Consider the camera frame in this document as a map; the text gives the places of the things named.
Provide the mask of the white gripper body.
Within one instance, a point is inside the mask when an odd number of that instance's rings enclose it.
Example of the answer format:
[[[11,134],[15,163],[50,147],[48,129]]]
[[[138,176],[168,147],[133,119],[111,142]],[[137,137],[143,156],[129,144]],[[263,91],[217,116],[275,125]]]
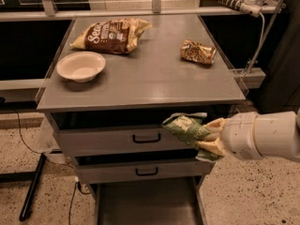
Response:
[[[241,160],[258,160],[263,156],[254,142],[256,112],[241,112],[231,117],[224,125],[221,140],[225,149]]]

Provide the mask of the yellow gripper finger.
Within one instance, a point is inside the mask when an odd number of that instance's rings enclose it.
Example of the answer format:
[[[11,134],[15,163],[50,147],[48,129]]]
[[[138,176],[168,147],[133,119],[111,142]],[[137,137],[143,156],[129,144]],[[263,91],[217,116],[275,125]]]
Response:
[[[211,133],[220,133],[226,123],[227,123],[227,120],[225,118],[218,118],[218,119],[215,119],[215,120],[207,123],[205,125],[205,127]]]
[[[225,148],[224,148],[223,142],[220,138],[215,139],[213,142],[197,141],[197,144],[202,149],[205,149],[213,154],[216,154],[219,156],[225,155]]]

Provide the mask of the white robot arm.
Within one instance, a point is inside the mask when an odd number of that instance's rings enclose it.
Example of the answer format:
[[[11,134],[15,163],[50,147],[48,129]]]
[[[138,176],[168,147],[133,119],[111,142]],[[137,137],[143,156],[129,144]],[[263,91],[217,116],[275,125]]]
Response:
[[[300,161],[299,114],[295,112],[241,112],[204,127],[211,134],[196,144],[214,154],[241,160],[277,157]]]

